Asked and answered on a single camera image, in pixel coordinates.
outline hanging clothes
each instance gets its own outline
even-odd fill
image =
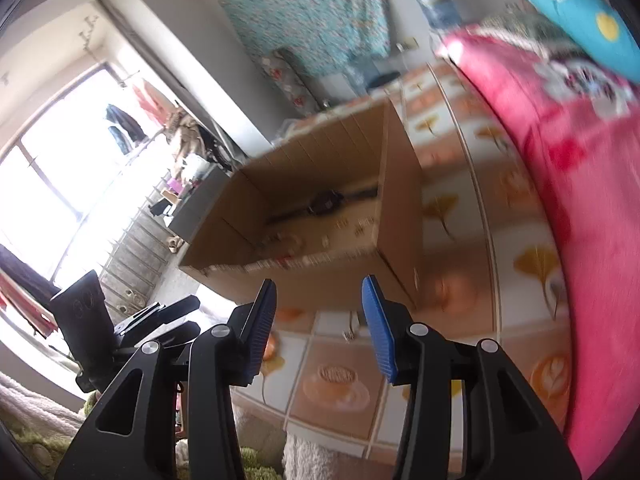
[[[58,329],[53,314],[38,303],[31,294],[12,280],[2,269],[0,269],[0,296],[5,307],[7,304],[14,307],[44,338],[49,337]]]
[[[122,129],[129,134],[129,137],[134,144],[137,145],[148,139],[138,122],[129,114],[120,110],[117,106],[107,106],[106,118],[111,123],[121,126]]]
[[[175,164],[170,170],[171,176],[180,181],[182,181],[182,163],[191,153],[195,153],[201,158],[207,158],[204,141],[200,136],[196,121],[191,116],[184,118],[178,126],[169,141],[169,149],[175,160]]]
[[[31,269],[4,245],[0,245],[0,269],[44,308],[49,308],[51,298],[60,292],[59,288]]]
[[[120,151],[122,152],[122,154],[127,155],[127,153],[131,151],[131,148],[129,147],[129,143],[127,142],[127,139],[125,138],[124,134],[119,129],[119,127],[109,126],[109,132],[113,137],[113,140],[116,141],[116,144],[120,148]]]
[[[131,89],[140,108],[158,126],[166,126],[169,117],[178,109],[161,91],[144,79],[137,81]]]
[[[388,0],[220,0],[254,60],[286,47],[298,73],[341,72],[353,59],[388,57]]]

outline pink bedsheet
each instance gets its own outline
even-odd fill
[[[640,102],[588,62],[554,66],[466,32],[445,44],[516,143],[554,230],[574,345],[565,434],[586,479],[640,400]]]

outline leaf pattern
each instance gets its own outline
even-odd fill
[[[551,293],[554,295],[556,299],[556,306],[554,308],[554,319],[556,318],[556,312],[558,311],[558,306],[562,303],[565,305],[569,305],[569,298],[566,293],[566,286],[562,281],[554,281],[552,280],[549,283],[549,289],[551,289]]]
[[[433,133],[433,127],[435,123],[438,122],[438,118],[439,117],[437,115],[427,117],[425,120],[415,125],[416,131],[428,130],[432,136],[437,137],[437,135]]]
[[[456,194],[446,194],[437,196],[422,209],[423,216],[440,220],[444,232],[447,236],[455,241],[456,237],[451,234],[447,227],[447,215],[458,205],[460,197]]]
[[[451,381],[451,398],[455,397],[457,394],[462,392],[462,381],[454,380]],[[402,388],[402,398],[409,402],[409,396],[411,395],[411,385],[407,384],[404,388]]]
[[[500,186],[502,187],[507,207],[534,206],[536,204],[533,183],[520,171],[520,168],[502,172]]]
[[[509,145],[504,137],[505,134],[505,131],[498,126],[486,126],[476,130],[477,139],[490,140],[495,144],[495,147],[498,148],[498,150],[503,153],[508,153]]]
[[[537,362],[529,383],[538,397],[545,400],[564,396],[571,382],[570,359],[565,354],[547,356]]]
[[[269,375],[280,370],[284,365],[285,361],[279,355],[276,355],[268,361],[262,361],[262,364],[260,365],[260,373],[262,374],[262,402],[265,404],[267,401],[264,399],[264,383],[267,382],[267,377],[269,377]]]
[[[548,246],[533,246],[526,249],[513,261],[513,268],[527,276],[536,278],[542,286],[542,294],[545,299],[546,308],[553,320],[556,319],[556,311],[552,308],[551,302],[546,294],[546,280],[549,275],[560,266],[560,260],[556,252]]]

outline metal screw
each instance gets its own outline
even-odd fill
[[[231,329],[227,325],[216,325],[211,329],[211,335],[213,337],[224,337],[231,332]]]
[[[480,343],[480,348],[485,352],[489,352],[489,354],[495,354],[500,347],[498,346],[498,343],[493,339],[484,339]]]
[[[409,328],[409,332],[413,335],[427,335],[429,333],[429,327],[422,323],[414,323]]]
[[[158,344],[157,341],[147,341],[142,345],[142,353],[155,354],[159,348],[160,348],[160,345]]]

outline blue container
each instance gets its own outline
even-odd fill
[[[418,0],[433,30],[447,30],[462,25],[462,18],[451,0]]]

